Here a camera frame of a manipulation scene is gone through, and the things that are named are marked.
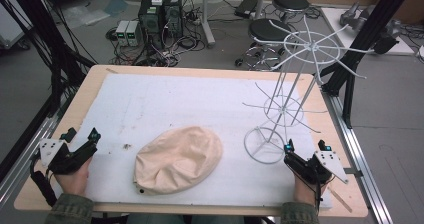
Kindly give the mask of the white cabinet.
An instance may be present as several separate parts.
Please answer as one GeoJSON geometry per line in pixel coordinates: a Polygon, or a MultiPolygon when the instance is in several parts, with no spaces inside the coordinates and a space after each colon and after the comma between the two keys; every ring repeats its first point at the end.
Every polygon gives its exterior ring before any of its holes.
{"type": "MultiPolygon", "coordinates": [[[[28,29],[31,29],[31,22],[19,6],[16,0],[9,0],[12,4],[12,10],[18,19],[28,29]]],[[[9,14],[5,7],[0,4],[0,49],[10,49],[22,38],[24,32],[17,21],[9,14]]]]}

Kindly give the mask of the white platform board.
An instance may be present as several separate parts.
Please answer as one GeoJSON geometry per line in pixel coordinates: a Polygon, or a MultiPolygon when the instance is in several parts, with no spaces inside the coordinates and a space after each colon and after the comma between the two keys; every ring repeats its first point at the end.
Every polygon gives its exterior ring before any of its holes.
{"type": "MultiPolygon", "coordinates": [[[[342,25],[339,23],[339,19],[340,16],[345,12],[345,9],[323,7],[321,11],[328,25],[332,28],[333,31],[338,31],[342,28],[342,25]]],[[[350,26],[337,33],[338,40],[344,47],[350,47],[353,43],[353,40],[356,38],[356,35],[357,33],[350,26]]],[[[400,37],[397,37],[396,40],[398,43],[387,52],[387,55],[407,56],[414,54],[414,51],[400,37]]]]}

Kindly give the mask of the beige fabric hat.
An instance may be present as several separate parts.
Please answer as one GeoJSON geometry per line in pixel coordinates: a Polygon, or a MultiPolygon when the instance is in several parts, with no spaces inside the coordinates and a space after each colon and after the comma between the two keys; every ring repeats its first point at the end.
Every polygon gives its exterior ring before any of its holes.
{"type": "Polygon", "coordinates": [[[146,195],[178,193],[207,178],[222,155],[222,142],[209,129],[189,126],[168,130],[137,153],[134,184],[146,195]]]}

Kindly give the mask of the aluminium rail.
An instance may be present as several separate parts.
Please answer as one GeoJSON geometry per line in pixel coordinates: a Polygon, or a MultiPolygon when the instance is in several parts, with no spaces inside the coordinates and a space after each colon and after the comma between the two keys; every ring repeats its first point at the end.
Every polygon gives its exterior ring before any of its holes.
{"type": "Polygon", "coordinates": [[[394,224],[356,134],[342,118],[343,103],[338,97],[332,97],[326,93],[323,93],[323,98],[340,134],[343,148],[351,164],[349,171],[355,176],[373,219],[377,224],[394,224]]]}
{"type": "Polygon", "coordinates": [[[62,116],[61,111],[51,114],[40,110],[0,163],[0,210],[29,173],[30,159],[37,152],[38,141],[52,136],[62,116]]]}

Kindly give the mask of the white foam mat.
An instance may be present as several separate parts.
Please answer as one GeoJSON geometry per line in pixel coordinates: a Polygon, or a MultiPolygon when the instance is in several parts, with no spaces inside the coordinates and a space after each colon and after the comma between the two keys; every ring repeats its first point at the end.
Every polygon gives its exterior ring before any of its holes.
{"type": "Polygon", "coordinates": [[[288,141],[303,158],[317,148],[314,116],[300,85],[264,79],[108,75],[73,140],[92,129],[101,139],[90,165],[87,196],[97,203],[272,207],[291,200],[294,177],[283,161],[288,141]],[[136,161],[160,134],[199,126],[215,133],[223,154],[200,183],[172,194],[137,186],[136,161]]]}

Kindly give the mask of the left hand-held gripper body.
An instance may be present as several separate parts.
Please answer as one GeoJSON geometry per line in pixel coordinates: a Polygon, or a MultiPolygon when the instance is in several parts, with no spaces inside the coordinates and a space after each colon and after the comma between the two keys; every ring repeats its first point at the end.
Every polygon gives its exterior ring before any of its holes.
{"type": "Polygon", "coordinates": [[[39,143],[41,163],[54,174],[66,175],[80,169],[97,151],[97,142],[88,140],[71,152],[64,140],[43,138],[39,143]]]}

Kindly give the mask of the person's right hand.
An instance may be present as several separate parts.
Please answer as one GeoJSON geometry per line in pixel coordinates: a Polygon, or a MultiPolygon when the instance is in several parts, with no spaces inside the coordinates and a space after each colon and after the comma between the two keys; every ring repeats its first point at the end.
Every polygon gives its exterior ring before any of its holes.
{"type": "Polygon", "coordinates": [[[305,183],[297,174],[294,175],[294,193],[293,200],[295,202],[310,204],[312,206],[317,205],[316,200],[316,189],[314,186],[305,183]]]}

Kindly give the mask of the black metal frame stand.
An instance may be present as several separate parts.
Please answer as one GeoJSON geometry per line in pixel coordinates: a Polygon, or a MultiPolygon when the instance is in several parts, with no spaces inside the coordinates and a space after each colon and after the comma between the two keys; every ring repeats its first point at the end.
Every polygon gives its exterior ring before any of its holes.
{"type": "Polygon", "coordinates": [[[87,69],[96,65],[96,62],[68,46],[45,7],[44,0],[16,1],[31,22],[30,26],[34,32],[24,26],[19,19],[19,11],[11,2],[0,0],[0,3],[27,35],[51,71],[52,94],[48,98],[48,106],[49,113],[53,114],[61,109],[62,96],[65,96],[66,100],[72,99],[87,76],[87,69]]]}
{"type": "Polygon", "coordinates": [[[351,124],[351,109],[355,86],[355,71],[373,44],[378,40],[383,28],[394,16],[405,0],[379,0],[363,28],[359,31],[351,44],[352,50],[347,51],[340,62],[334,63],[322,70],[320,76],[331,74],[330,79],[322,86],[325,93],[338,96],[339,90],[345,87],[345,96],[342,109],[342,120],[349,129],[351,124]]]}

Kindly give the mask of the white wire hat rack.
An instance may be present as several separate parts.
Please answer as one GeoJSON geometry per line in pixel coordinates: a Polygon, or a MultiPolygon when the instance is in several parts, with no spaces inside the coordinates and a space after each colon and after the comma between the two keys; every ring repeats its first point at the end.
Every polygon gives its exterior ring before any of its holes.
{"type": "Polygon", "coordinates": [[[258,108],[266,121],[248,131],[244,147],[253,160],[262,164],[274,164],[283,159],[284,145],[296,132],[315,133],[306,120],[314,111],[306,107],[310,95],[322,83],[321,72],[341,61],[349,48],[340,46],[333,34],[321,34],[305,28],[293,31],[282,42],[285,52],[282,61],[269,71],[279,73],[271,91],[259,87],[266,96],[258,108]]]}

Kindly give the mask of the person's left hand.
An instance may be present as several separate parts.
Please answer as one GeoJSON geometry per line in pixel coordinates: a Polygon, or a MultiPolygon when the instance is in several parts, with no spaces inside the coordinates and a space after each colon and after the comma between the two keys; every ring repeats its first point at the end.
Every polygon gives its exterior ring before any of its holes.
{"type": "Polygon", "coordinates": [[[89,177],[89,166],[92,159],[89,158],[76,172],[59,175],[55,174],[55,179],[66,194],[84,196],[89,177]]]}

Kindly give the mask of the grey bench power supply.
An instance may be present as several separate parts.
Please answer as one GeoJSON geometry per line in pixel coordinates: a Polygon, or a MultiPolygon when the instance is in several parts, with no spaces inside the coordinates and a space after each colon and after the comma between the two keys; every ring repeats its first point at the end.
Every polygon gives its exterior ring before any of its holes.
{"type": "Polygon", "coordinates": [[[129,25],[128,21],[125,21],[125,20],[120,21],[116,30],[115,30],[115,34],[116,34],[118,43],[121,46],[127,46],[128,45],[128,40],[127,40],[127,37],[126,37],[126,30],[127,30],[128,25],[129,25]]]}
{"type": "Polygon", "coordinates": [[[138,46],[141,43],[141,29],[138,21],[130,21],[126,29],[127,41],[130,46],[138,46]]]}

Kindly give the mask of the black computer tower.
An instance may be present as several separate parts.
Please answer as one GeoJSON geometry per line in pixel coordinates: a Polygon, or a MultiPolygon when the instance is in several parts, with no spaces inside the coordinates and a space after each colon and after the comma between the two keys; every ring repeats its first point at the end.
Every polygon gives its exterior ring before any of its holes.
{"type": "Polygon", "coordinates": [[[142,0],[138,11],[138,19],[145,43],[153,44],[162,49],[162,31],[164,27],[164,9],[152,4],[152,0],[142,0]]]}
{"type": "Polygon", "coordinates": [[[182,0],[164,0],[163,7],[168,36],[181,37],[183,35],[182,0]]]}

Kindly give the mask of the thin wooden stick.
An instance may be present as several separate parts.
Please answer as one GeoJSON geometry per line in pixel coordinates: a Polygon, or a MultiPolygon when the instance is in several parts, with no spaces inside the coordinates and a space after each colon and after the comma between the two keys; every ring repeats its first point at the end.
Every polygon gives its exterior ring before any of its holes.
{"type": "Polygon", "coordinates": [[[336,200],[338,200],[341,205],[350,213],[352,213],[353,209],[347,204],[347,202],[331,187],[327,187],[327,190],[334,196],[336,200]]]}

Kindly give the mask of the clear plastic sheet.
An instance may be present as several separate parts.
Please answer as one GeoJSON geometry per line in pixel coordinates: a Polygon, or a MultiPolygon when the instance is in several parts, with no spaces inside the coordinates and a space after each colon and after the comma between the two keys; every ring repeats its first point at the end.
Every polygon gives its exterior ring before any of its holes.
{"type": "Polygon", "coordinates": [[[124,0],[110,0],[104,9],[90,10],[87,6],[75,6],[63,11],[64,21],[69,28],[91,26],[106,18],[116,16],[127,9],[124,0]]]}

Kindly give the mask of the grey table leg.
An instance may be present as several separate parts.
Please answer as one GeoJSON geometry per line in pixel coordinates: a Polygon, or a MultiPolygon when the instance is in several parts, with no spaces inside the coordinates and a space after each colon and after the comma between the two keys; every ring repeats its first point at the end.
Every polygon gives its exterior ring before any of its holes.
{"type": "Polygon", "coordinates": [[[206,38],[207,47],[213,48],[216,44],[216,41],[208,22],[208,0],[202,0],[201,25],[206,38]]]}

